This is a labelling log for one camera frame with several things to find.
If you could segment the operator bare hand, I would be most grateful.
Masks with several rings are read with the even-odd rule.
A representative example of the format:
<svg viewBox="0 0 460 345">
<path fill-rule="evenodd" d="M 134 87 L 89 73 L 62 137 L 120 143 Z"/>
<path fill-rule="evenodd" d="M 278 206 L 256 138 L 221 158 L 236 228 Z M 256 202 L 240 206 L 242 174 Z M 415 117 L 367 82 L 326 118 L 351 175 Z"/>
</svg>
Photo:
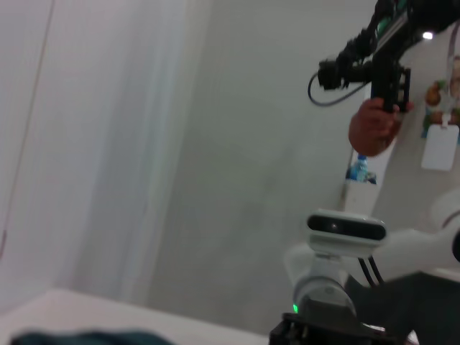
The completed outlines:
<svg viewBox="0 0 460 345">
<path fill-rule="evenodd" d="M 397 105 L 391 112 L 384 110 L 383 98 L 371 98 L 362 103 L 349 124 L 349 142 L 359 154 L 376 157 L 386 151 L 392 143 L 402 137 L 403 117 L 415 104 L 406 103 L 406 112 Z"/>
</svg>

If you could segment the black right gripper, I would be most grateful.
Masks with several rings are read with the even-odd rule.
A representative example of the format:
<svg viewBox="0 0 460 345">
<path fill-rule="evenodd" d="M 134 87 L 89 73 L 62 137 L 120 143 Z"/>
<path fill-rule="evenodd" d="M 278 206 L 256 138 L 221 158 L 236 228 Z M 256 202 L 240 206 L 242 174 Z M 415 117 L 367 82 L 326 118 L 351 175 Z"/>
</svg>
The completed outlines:
<svg viewBox="0 0 460 345">
<path fill-rule="evenodd" d="M 384 331 L 365 326 L 354 316 L 345 324 L 314 324 L 299 314 L 284 313 L 269 334 L 269 345 L 275 344 L 397 344 L 397 340 Z"/>
</svg>

